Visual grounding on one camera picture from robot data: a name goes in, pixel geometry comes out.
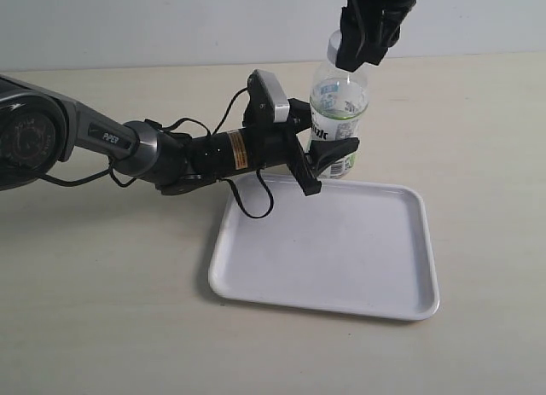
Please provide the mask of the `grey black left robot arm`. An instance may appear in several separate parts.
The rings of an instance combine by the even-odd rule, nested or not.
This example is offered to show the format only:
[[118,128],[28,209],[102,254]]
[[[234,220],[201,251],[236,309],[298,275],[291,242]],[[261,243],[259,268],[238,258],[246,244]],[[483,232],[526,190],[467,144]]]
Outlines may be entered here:
[[313,142],[307,102],[287,98],[273,73],[253,71],[242,126],[192,137],[176,125],[149,119],[118,123],[68,96],[11,78],[1,79],[1,186],[13,189],[45,179],[75,148],[104,154],[109,171],[152,183],[163,195],[181,195],[227,178],[285,165],[306,195],[321,189],[319,175],[355,152],[355,137]]

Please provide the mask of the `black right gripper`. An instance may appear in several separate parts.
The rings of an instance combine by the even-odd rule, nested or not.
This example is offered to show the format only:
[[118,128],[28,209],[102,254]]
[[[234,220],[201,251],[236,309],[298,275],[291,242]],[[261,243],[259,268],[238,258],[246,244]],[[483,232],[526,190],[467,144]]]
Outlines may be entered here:
[[398,41],[400,25],[416,0],[346,0],[340,17],[335,65],[355,72],[363,63],[378,66]]

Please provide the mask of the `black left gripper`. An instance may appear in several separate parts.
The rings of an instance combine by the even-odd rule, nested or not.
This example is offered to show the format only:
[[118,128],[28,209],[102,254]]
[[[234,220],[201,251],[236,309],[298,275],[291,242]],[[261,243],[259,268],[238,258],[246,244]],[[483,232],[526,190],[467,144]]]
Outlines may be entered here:
[[351,169],[359,139],[311,140],[308,159],[297,134],[311,128],[311,106],[289,98],[288,119],[282,123],[245,123],[238,130],[192,140],[188,162],[194,173],[214,181],[268,167],[285,165],[306,196],[321,191],[317,177],[339,178]]

